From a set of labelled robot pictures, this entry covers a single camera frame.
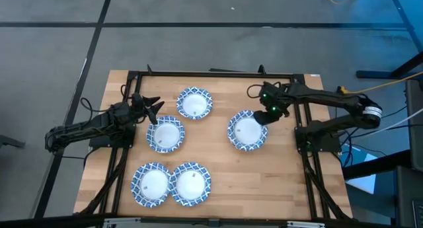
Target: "wooden tabletop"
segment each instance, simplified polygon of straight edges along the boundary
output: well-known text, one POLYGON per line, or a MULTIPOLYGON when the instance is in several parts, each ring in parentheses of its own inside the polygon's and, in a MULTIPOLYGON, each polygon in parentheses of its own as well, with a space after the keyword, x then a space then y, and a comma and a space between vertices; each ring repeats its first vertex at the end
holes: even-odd
MULTIPOLYGON (((126 83, 128 71, 111 71, 101 109, 122 100, 120 86, 126 83)), ((271 83, 287 79, 265 79, 271 83)), ((305 75, 312 89, 323 89, 319 75, 305 75)), ((293 107, 290 116, 268 125, 266 143, 252 152, 243 152, 230 144, 226 135, 229 120, 241 110, 263 110, 258 99, 251 99, 246 89, 261 84, 263 79, 227 77, 152 77, 144 76, 140 93, 161 96, 165 105, 158 116, 177 117, 185 127, 186 137, 179 149, 169 154, 154 152, 146 142, 149 122, 137 126, 134 146, 129 150, 118 215, 154 217, 219 217, 233 219, 310 219, 305 177, 301 157, 297 153, 293 129, 296 126, 293 107), (194 121, 181 116, 176 98, 186 87, 197 86, 210 92, 213 109, 205 118, 194 121), (170 171, 185 162, 198 162, 211 174, 211 194, 208 199, 186 208, 169 194, 156 208, 137 204, 130 191, 134 172, 150 162, 164 164, 170 171)), ((252 95, 258 88, 252 88, 252 95)), ((312 119, 328 120, 326 106, 310 104, 312 119)), ((305 125, 303 107, 300 106, 305 125)), ((110 158, 110 148, 101 148, 90 155, 83 173, 75 211, 85 208, 104 183, 110 158)), ((330 153, 319 153, 325 187, 334 201, 351 215, 344 178, 339 161, 330 153)), ((111 210, 114 187, 106 210, 111 210)), ((315 189, 317 211, 322 216, 319 193, 315 189)))

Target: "blue rimmed plate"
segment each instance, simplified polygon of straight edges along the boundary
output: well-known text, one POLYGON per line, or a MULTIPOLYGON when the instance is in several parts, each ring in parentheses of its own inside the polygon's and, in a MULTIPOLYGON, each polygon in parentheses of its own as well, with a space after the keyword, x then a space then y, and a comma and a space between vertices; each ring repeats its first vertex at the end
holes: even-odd
POLYGON ((131 192, 135 201, 147 208, 162 204, 170 190, 171 173, 159 163, 147 163, 135 171, 131 192))
POLYGON ((147 131, 147 142, 159 153, 170 153, 178 149, 185 138, 182 123, 173 116, 157 119, 157 125, 150 124, 147 131))
POLYGON ((267 138, 267 126, 262 126, 252 117, 252 110, 238 112, 229 121, 227 137, 231 144, 242 151, 260 148, 267 138))
POLYGON ((171 176, 173 199, 182 206, 192 207, 204 202, 210 194, 210 173, 195 162, 177 167, 171 176))
POLYGON ((198 120, 207 116, 213 108, 212 96, 204 89, 188 87, 176 100, 176 108, 186 118, 198 120))

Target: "white cable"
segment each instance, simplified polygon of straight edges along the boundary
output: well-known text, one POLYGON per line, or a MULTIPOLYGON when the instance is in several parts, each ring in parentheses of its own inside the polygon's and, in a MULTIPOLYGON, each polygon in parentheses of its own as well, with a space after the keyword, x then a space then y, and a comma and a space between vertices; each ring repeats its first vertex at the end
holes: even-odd
POLYGON ((397 122, 397 123, 393 124, 392 126, 388 126, 387 128, 383 128, 383 129, 381 129, 381 130, 377 130, 377 131, 375 131, 375 132, 373 132, 373 133, 370 133, 370 134, 368 134, 368 135, 364 135, 364 136, 362 136, 361 138, 357 139, 356 141, 360 141, 360 140, 362 140, 362 139, 364 139, 364 138, 366 138, 366 137, 369 137, 369 136, 371 136, 371 135, 374 135, 374 134, 376 134, 376 133, 379 133, 379 132, 383 132, 383 131, 385 131, 385 130, 388 130, 388 129, 390 129, 390 128, 392 128, 392 127, 396 126, 396 125, 399 125, 399 124, 401 124, 401 123, 403 123, 403 122, 405 122, 405 121, 407 121, 407 120, 411 119, 411 118, 412 118, 412 117, 414 117, 414 116, 417 116, 417 114, 419 114, 419 113, 421 113, 421 112, 423 112, 423 108, 422 108, 422 109, 420 109, 420 110, 418 110, 417 112, 415 112, 413 115, 409 116, 408 118, 405 118, 404 120, 402 120, 402 121, 400 121, 400 122, 397 122))

